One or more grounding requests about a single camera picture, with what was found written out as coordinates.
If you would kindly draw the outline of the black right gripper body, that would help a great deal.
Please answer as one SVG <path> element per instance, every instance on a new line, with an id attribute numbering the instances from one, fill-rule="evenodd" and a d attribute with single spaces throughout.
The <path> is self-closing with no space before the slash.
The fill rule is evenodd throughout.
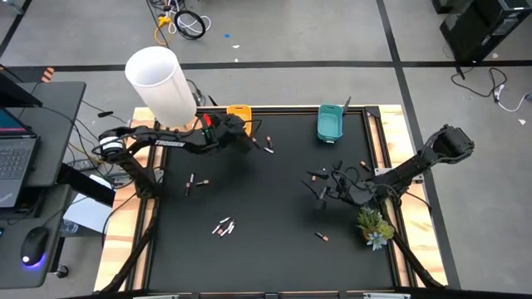
<path id="1" fill-rule="evenodd" d="M 329 177 L 322 179 L 325 181 L 325 184 L 318 191 L 321 198 L 316 199 L 317 210 L 324 210 L 327 207 L 326 198 L 336 199 L 354 207 L 361 206 L 360 203 L 355 201 L 355 196 L 359 192 L 357 183 L 346 172 L 342 171 L 341 160 L 334 162 L 331 169 L 323 170 L 327 170 Z"/>

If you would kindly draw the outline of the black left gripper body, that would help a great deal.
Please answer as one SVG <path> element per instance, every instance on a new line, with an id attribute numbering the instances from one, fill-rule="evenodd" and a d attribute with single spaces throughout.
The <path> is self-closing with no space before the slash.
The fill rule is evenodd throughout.
<path id="1" fill-rule="evenodd" d="M 214 114 L 214 137 L 218 144 L 233 144 L 249 138 L 246 122 L 235 114 Z"/>

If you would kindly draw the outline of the yellow plastic bin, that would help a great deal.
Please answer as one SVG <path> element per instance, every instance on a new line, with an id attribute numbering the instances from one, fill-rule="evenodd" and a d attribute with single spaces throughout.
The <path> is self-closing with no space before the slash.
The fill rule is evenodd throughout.
<path id="1" fill-rule="evenodd" d="M 243 128 L 247 136 L 252 135 L 253 114 L 248 105 L 230 105 L 226 108 L 227 114 L 237 115 L 243 122 Z"/>

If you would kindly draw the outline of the teal plastic bin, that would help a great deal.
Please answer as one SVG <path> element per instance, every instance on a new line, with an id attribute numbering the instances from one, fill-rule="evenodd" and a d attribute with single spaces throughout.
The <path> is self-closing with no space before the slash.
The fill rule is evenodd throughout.
<path id="1" fill-rule="evenodd" d="M 340 105 L 320 105 L 317 135 L 326 143 L 334 144 L 342 137 L 343 108 Z"/>

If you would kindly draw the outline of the artificial succulent plant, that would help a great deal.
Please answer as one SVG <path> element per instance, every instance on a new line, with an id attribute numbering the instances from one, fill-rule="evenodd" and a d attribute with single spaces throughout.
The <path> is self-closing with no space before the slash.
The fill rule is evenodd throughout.
<path id="1" fill-rule="evenodd" d="M 362 232 L 362 238 L 373 251 L 385 247 L 394 236 L 395 228 L 377 209 L 361 207 L 357 221 L 357 227 Z"/>

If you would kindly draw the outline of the white shade wooden lamp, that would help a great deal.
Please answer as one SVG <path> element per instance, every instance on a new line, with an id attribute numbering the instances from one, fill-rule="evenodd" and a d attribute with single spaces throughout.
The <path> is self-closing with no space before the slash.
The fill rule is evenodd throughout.
<path id="1" fill-rule="evenodd" d="M 126 79 L 164 126 L 188 125 L 197 104 L 176 54 L 166 47 L 145 47 L 126 62 Z"/>

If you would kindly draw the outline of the white box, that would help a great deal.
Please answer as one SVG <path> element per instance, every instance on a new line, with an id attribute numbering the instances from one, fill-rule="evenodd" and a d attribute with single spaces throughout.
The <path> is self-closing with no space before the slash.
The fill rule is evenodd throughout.
<path id="1" fill-rule="evenodd" d="M 64 223 L 75 224 L 102 233 L 107 217 L 111 214 L 116 191 L 111 184 L 100 176 L 91 174 L 90 179 L 101 185 L 96 189 L 96 197 L 77 194 L 62 216 Z"/>

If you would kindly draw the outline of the black desk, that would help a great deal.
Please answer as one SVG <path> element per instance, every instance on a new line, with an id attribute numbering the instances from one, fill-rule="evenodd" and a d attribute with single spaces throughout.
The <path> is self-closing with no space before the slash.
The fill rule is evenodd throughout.
<path id="1" fill-rule="evenodd" d="M 35 216 L 18 219 L 13 225 L 0 216 L 0 290 L 39 287 L 47 274 L 57 269 L 55 256 L 62 224 L 60 211 L 70 203 L 73 193 L 70 185 L 58 183 L 57 179 L 72 132 L 71 122 L 79 111 L 86 83 L 24 83 L 21 87 L 32 91 L 43 103 L 42 108 L 12 110 L 21 114 L 22 122 L 40 137 L 27 186 L 37 192 L 41 202 Z M 49 232 L 44 257 L 35 265 L 25 266 L 20 257 L 23 240 L 31 229 L 39 226 Z"/>

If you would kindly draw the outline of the black computer tower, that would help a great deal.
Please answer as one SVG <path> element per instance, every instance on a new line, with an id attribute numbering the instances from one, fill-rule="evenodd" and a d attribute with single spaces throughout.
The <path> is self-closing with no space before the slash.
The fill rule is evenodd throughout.
<path id="1" fill-rule="evenodd" d="M 455 61 L 483 61 L 530 14 L 532 0 L 456 0 L 440 30 Z"/>

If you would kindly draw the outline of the grey laptop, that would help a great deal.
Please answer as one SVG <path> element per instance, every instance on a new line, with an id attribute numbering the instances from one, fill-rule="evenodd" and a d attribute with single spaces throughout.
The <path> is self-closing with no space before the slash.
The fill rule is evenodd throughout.
<path id="1" fill-rule="evenodd" d="M 13 208 L 24 185 L 38 136 L 0 107 L 0 208 Z"/>

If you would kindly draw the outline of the black desk monitor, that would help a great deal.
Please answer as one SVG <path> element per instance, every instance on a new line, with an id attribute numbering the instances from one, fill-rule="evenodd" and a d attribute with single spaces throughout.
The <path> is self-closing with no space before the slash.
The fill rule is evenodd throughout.
<path id="1" fill-rule="evenodd" d="M 37 108 L 42 107 L 42 102 L 33 95 L 39 86 L 34 83 L 32 90 L 27 91 L 12 80 L 15 78 L 23 83 L 23 80 L 0 64 L 0 106 L 12 108 Z"/>

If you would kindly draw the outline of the black computer mouse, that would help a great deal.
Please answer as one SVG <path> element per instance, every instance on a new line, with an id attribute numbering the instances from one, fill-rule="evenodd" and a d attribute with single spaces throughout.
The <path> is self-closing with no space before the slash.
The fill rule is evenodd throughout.
<path id="1" fill-rule="evenodd" d="M 32 267 L 42 260 L 48 237 L 48 229 L 42 226 L 35 227 L 27 233 L 20 251 L 20 258 L 24 266 Z"/>

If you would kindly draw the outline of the black aluminium table frame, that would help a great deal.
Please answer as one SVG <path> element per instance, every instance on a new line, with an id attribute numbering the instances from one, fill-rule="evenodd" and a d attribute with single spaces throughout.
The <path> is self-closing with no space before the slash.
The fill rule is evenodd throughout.
<path id="1" fill-rule="evenodd" d="M 313 194 L 301 183 L 317 189 L 308 171 L 329 169 L 338 160 L 348 167 L 373 161 L 364 113 L 355 110 L 344 117 L 343 135 L 335 145 L 318 140 L 314 109 L 261 110 L 258 118 L 261 149 L 167 152 L 149 289 L 315 292 L 395 286 L 388 252 L 362 242 L 357 210 L 336 200 L 317 210 Z M 273 154 L 264 150 L 266 136 Z M 205 179 L 209 184 L 195 185 Z M 231 234 L 212 234 L 233 221 Z"/>

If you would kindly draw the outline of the black diagonal frame strut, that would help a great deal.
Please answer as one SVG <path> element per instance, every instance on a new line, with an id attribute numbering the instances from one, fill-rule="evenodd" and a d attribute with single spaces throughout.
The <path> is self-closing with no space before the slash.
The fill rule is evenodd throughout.
<path id="1" fill-rule="evenodd" d="M 153 233 L 155 231 L 154 226 L 154 221 L 151 220 L 139 243 L 134 247 L 120 271 L 112 278 L 111 282 L 107 286 L 100 290 L 100 293 L 117 292 L 121 288 L 121 285 L 125 279 L 128 278 L 146 244 L 152 239 Z"/>
<path id="2" fill-rule="evenodd" d="M 425 287 L 428 288 L 444 288 L 442 284 L 436 281 L 432 275 L 423 267 L 421 262 L 417 259 L 412 250 L 408 247 L 400 234 L 394 233 L 393 241 L 399 247 L 402 255 L 410 264 L 414 273 L 421 279 Z"/>

